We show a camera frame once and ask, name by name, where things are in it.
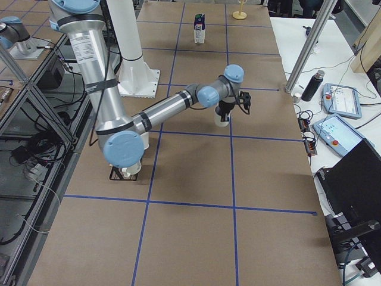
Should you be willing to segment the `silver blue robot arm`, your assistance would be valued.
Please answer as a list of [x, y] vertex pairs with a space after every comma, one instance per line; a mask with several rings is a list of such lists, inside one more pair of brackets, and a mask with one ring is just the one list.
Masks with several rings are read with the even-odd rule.
[[142, 135], [196, 103], [219, 105], [223, 115], [236, 104], [243, 68], [230, 64], [209, 85], [192, 84], [135, 116], [126, 113], [121, 94], [153, 94], [160, 73], [144, 62], [136, 15], [131, 1], [108, 1], [111, 22], [122, 56], [121, 80], [110, 65], [102, 31], [106, 20], [99, 1], [50, 1], [51, 27], [68, 36], [79, 65], [85, 91], [96, 113], [95, 132], [109, 164], [124, 168], [138, 164], [144, 154]]

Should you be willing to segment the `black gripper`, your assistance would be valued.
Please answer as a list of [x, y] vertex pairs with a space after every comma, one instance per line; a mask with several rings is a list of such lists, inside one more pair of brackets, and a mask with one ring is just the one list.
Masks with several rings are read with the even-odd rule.
[[234, 107], [235, 107], [235, 102], [225, 102], [223, 100], [218, 102], [219, 113], [222, 114], [221, 122], [225, 122], [226, 118], [227, 120], [230, 120], [230, 117], [231, 117], [230, 112], [234, 109]]

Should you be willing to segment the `second robot arm grey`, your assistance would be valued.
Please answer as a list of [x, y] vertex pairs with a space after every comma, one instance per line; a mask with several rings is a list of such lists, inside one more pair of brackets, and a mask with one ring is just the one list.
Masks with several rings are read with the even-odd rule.
[[1, 18], [1, 46], [16, 60], [37, 60], [43, 51], [16, 16]]

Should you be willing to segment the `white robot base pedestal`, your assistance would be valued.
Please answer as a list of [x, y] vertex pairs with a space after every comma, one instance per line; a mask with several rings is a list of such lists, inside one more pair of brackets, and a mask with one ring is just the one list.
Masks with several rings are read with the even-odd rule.
[[153, 98], [160, 71], [150, 69], [143, 58], [133, 2], [108, 0], [107, 6], [122, 59], [118, 74], [120, 95]]

